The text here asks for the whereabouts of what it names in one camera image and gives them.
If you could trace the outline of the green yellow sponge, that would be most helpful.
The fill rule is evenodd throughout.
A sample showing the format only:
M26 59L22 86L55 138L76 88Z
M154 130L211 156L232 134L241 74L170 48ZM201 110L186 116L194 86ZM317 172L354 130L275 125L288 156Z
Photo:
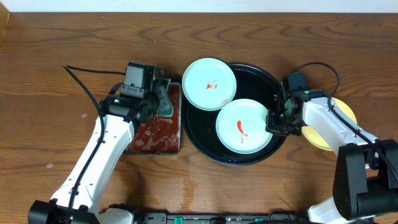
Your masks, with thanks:
M169 78L156 78L154 80L154 91L159 100L159 106L157 109L157 114L159 116L171 117L174 112L174 108L168 93L170 81L171 79Z

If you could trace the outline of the yellow plate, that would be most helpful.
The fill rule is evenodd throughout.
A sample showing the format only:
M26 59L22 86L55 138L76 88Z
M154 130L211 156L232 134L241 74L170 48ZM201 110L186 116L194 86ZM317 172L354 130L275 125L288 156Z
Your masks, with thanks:
M347 115L347 117L349 117L355 124L358 123L354 112L345 102L334 97L332 99L335 101L337 107L339 107L339 109L342 112L344 112L344 114ZM312 127L310 126L302 127L302 134L311 144L313 144L317 148L323 149L325 151L332 151L332 148Z

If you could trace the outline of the mint green plate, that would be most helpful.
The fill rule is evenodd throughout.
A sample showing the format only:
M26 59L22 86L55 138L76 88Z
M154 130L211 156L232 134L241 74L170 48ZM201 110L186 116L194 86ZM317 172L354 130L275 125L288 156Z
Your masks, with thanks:
M257 101L238 99L221 109L216 119L216 133L221 143L238 154L260 151L271 141L266 131L268 109Z
M196 108L219 110L235 96L237 82L232 69L215 58L201 58L184 71L182 88L186 99Z

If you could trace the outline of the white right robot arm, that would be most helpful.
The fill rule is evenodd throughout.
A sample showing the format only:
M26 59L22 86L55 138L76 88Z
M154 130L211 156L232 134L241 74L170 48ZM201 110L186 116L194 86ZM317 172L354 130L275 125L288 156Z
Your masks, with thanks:
M352 223L397 211L397 142L355 124L323 91L282 93L266 117L266 131L299 136L312 127L337 156L333 195L311 206L315 223Z

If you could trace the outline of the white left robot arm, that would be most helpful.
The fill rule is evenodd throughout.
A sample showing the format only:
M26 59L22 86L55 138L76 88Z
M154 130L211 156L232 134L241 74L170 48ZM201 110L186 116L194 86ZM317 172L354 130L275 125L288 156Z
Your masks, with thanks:
M99 116L82 155L49 202L36 200L29 223L140 223L125 205L100 211L104 190L122 153L140 124L170 111L168 86L159 84L139 95L139 89L119 83L98 106Z

